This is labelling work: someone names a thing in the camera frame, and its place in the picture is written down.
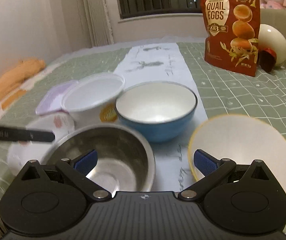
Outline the small dark red object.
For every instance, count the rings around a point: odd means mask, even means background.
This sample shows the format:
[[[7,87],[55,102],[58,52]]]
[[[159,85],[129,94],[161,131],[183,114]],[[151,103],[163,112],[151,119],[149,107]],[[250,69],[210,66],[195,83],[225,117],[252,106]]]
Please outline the small dark red object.
[[[270,48],[259,51],[259,65],[267,73],[270,73],[276,65],[276,52]]]

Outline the stainless steel bowl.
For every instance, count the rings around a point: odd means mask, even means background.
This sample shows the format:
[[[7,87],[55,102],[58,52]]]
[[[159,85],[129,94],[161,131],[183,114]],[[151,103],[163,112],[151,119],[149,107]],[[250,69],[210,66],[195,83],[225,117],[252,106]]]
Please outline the stainless steel bowl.
[[[91,150],[97,164],[86,177],[114,195],[118,191],[149,192],[155,178],[155,157],[148,141],[137,131],[118,124],[80,128],[56,142],[42,164],[74,159]]]

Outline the white floral plate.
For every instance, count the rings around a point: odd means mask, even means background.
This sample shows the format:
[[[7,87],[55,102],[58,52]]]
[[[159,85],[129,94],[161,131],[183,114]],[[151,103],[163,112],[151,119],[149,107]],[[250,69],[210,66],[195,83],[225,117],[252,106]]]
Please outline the white floral plate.
[[[12,143],[8,150],[7,163],[13,175],[17,175],[25,163],[31,159],[42,163],[51,146],[74,131],[74,120],[68,114],[53,113],[37,118],[30,122],[26,128],[53,132],[55,141],[51,143],[34,141]]]

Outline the red rectangular foil tray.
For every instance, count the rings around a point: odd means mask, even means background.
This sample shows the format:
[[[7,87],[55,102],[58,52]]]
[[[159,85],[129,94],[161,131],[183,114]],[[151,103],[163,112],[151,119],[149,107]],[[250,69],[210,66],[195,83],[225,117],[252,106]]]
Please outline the red rectangular foil tray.
[[[78,83],[77,80],[71,80],[52,87],[36,107],[36,115],[46,115],[62,111],[63,97]]]

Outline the white egg shaped lamp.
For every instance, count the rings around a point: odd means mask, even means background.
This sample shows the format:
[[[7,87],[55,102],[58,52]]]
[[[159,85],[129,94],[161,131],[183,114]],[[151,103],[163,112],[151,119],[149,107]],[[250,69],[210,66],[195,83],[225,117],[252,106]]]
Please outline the white egg shaped lamp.
[[[271,25],[260,24],[259,51],[266,51],[273,55],[274,66],[279,67],[286,62],[286,38]]]

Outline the blue ceramic bowl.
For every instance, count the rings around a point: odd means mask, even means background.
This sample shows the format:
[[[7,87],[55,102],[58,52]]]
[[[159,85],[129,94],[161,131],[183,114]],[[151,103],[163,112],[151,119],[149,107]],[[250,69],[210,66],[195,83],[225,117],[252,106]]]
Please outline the blue ceramic bowl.
[[[167,142],[182,134],[197,109],[190,88],[175,82],[141,83],[126,89],[115,102],[120,122],[140,132],[149,142]]]

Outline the white plastic noodle bowl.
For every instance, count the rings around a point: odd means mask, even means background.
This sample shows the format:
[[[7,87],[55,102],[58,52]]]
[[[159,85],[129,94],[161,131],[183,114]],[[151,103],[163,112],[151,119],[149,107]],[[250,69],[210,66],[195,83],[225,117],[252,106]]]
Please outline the white plastic noodle bowl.
[[[61,109],[77,127],[101,122],[115,122],[115,102],[125,88],[125,79],[114,73],[98,73],[83,78],[67,91]]]

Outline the beige curtain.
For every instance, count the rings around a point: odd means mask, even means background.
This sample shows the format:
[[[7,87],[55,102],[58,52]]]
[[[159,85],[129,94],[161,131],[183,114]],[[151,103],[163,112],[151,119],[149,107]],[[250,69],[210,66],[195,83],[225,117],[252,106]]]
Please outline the beige curtain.
[[[89,48],[114,43],[106,0],[76,0],[85,43]]]

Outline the green checked tablecloth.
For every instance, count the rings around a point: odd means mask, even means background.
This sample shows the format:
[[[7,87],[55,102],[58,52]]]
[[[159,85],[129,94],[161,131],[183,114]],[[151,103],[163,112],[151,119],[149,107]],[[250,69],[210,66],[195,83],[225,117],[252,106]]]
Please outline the green checked tablecloth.
[[[286,139],[286,68],[255,77],[212,67],[203,60],[204,44],[178,43],[179,50],[200,91],[208,117],[247,114],[276,128]],[[27,93],[7,110],[0,107],[0,124],[25,126],[36,118],[35,108],[53,86],[99,72],[111,72],[130,46],[83,49],[64,55],[25,83]]]

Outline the white deer table runner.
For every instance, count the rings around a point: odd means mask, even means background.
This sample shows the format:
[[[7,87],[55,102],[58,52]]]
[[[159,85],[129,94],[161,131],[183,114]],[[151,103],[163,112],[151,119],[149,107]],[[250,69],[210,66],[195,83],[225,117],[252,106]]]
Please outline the white deer table runner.
[[[196,94],[197,109],[187,129],[170,141],[149,142],[155,156],[155,180],[151,190],[180,192],[191,186],[195,179],[187,160],[187,148],[192,133],[208,116],[178,45],[163,43],[132,47],[114,74],[124,77],[124,91],[141,83],[166,81],[184,85]]]

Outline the red quail eggs bag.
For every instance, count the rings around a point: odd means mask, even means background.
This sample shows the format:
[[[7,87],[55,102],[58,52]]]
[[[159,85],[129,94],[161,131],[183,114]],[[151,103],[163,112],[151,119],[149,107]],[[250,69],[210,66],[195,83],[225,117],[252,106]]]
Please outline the red quail eggs bag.
[[[200,0],[208,37],[204,60],[255,76],[259,57],[260,0]]]

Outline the orange cloth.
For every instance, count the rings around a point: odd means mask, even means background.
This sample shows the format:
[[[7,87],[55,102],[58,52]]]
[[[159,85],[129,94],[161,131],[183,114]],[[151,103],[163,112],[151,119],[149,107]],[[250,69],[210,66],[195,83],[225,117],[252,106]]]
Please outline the orange cloth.
[[[20,87],[30,77],[46,68],[44,60],[30,58],[19,61],[16,66],[0,77],[0,101],[10,92]]]

